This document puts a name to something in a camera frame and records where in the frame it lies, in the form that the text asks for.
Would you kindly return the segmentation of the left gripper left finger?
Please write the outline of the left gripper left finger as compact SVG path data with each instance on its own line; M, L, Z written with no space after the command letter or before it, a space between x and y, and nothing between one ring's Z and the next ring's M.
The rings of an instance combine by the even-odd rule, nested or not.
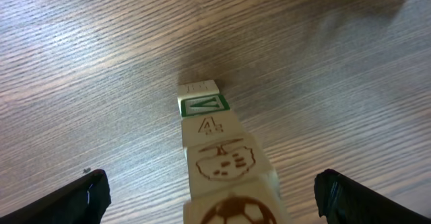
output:
M1 224L99 224L111 204L106 172L80 179L1 218Z

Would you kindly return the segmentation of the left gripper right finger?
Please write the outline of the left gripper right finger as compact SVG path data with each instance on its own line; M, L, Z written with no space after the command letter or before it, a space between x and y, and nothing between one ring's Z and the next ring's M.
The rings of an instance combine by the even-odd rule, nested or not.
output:
M430 224L430 219L332 169L317 174L314 195L328 224Z

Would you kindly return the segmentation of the white soccer ball block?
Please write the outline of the white soccer ball block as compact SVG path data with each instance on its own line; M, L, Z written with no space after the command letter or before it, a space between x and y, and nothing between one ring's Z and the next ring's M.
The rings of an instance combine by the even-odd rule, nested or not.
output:
M292 222L270 180L256 177L183 205L184 224L289 224Z

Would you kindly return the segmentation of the white four block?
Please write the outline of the white four block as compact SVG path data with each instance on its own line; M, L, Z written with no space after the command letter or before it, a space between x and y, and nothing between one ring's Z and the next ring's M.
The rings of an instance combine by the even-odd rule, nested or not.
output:
M237 115L231 110L186 118L181 126L184 148L244 132Z

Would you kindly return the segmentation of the white helicopter block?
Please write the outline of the white helicopter block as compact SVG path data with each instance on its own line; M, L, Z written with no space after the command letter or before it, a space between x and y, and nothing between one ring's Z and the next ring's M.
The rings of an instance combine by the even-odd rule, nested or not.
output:
M250 133L239 133L190 147L186 156L192 198L256 177L268 179L271 186L279 190L275 167Z

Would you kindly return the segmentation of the green V block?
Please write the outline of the green V block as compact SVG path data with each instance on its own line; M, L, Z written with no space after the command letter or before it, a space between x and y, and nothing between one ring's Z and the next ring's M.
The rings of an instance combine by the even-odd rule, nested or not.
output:
M222 94L189 98L180 103L183 118L226 110L230 110L230 105Z

